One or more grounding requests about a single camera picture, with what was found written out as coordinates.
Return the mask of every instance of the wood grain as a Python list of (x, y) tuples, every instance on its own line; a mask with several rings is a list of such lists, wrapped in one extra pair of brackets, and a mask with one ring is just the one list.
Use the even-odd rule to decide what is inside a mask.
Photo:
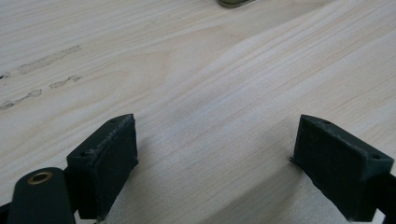
[(2, 1), (0, 204), (134, 113), (107, 223), (347, 223), (287, 160), (299, 117), (396, 157), (395, 71), (392, 0)]

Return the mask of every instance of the brass insert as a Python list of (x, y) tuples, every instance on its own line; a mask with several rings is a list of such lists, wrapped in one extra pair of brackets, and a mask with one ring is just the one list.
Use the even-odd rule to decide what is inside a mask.
[(35, 175), (32, 175), (27, 183), (30, 185), (37, 185), (46, 182), (52, 177), (52, 172), (41, 172)]

